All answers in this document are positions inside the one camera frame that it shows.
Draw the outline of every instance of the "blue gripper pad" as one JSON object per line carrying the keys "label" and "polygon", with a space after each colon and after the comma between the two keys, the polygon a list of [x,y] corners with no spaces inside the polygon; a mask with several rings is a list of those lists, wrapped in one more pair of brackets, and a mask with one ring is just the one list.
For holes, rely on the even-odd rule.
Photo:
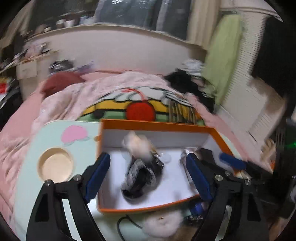
{"label": "blue gripper pad", "polygon": [[233,167],[236,170],[245,170],[247,165],[246,162],[237,159],[231,155],[228,155],[226,153],[221,153],[219,155],[219,158],[222,162],[228,164],[229,166]]}
{"label": "blue gripper pad", "polygon": [[84,199],[87,201],[87,203],[96,197],[96,194],[102,185],[102,182],[110,167],[110,155],[107,153],[102,153],[97,159],[96,163],[97,162],[99,162],[99,164],[86,184],[86,194]]}
{"label": "blue gripper pad", "polygon": [[190,154],[186,157],[186,168],[194,182],[196,189],[198,190],[200,198],[204,201],[211,201],[213,197],[210,193],[210,184],[197,166],[195,158],[193,158]]}

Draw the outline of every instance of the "beige curtain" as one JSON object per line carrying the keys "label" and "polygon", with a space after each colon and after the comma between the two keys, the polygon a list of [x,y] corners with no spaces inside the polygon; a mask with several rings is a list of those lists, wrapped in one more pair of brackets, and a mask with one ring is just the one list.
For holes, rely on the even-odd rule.
{"label": "beige curtain", "polygon": [[11,44],[17,31],[19,31],[22,35],[26,34],[34,3],[35,0],[31,0],[27,3],[11,21],[4,36],[0,40],[0,51]]}
{"label": "beige curtain", "polygon": [[208,50],[217,24],[221,0],[193,0],[187,29],[187,42]]}

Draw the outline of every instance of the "cartoon print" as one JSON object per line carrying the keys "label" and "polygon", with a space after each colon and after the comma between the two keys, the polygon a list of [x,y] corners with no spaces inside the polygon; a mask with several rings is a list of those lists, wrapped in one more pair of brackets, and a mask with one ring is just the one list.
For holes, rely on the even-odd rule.
{"label": "cartoon print", "polygon": [[71,125],[68,126],[62,133],[61,141],[64,146],[72,145],[75,141],[89,140],[87,130],[82,126]]}
{"label": "cartoon print", "polygon": [[181,94],[147,86],[108,93],[88,107],[79,120],[99,121],[102,118],[193,124],[203,122]]}

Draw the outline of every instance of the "pink peach print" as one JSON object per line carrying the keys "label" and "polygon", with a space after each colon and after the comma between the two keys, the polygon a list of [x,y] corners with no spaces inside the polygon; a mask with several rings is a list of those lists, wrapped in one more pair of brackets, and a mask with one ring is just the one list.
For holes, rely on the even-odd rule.
{"label": "pink peach print", "polygon": [[87,141],[89,137],[84,127],[72,125],[64,130],[61,140],[64,146],[69,146],[75,141]]}

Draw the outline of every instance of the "light green table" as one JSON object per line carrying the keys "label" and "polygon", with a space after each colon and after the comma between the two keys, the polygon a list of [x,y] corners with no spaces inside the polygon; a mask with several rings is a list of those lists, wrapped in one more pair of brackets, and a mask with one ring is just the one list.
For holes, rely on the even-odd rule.
{"label": "light green table", "polygon": [[[75,141],[72,145],[64,146],[61,141],[61,135],[63,131],[71,125],[83,126],[88,132],[89,139],[87,141]],[[37,133],[22,164],[16,185],[14,221],[16,234],[21,241],[25,241],[25,234],[31,211],[36,197],[43,185],[43,180],[41,180],[37,173],[39,156],[48,148],[62,147],[68,150],[73,156],[73,175],[82,174],[87,166],[92,165],[95,162],[96,142],[94,141],[94,137],[98,135],[99,125],[100,123],[97,122],[57,120],[46,124],[39,133]],[[234,155],[237,158],[240,158],[232,143],[225,136],[221,136]],[[74,239],[80,241],[81,239],[74,224],[69,202],[63,200],[63,204],[71,235]],[[109,241],[121,240],[117,234],[116,223],[119,218],[124,216],[124,214],[103,215],[99,213],[96,209],[95,199],[91,200],[88,207],[105,239]],[[190,214],[182,204],[175,208],[182,209],[184,215]],[[136,223],[141,224],[147,214],[140,213],[132,214],[130,216]],[[147,236],[141,231],[141,229],[136,228],[128,221],[123,221],[120,224],[120,230],[128,241],[144,241],[147,239]]]}

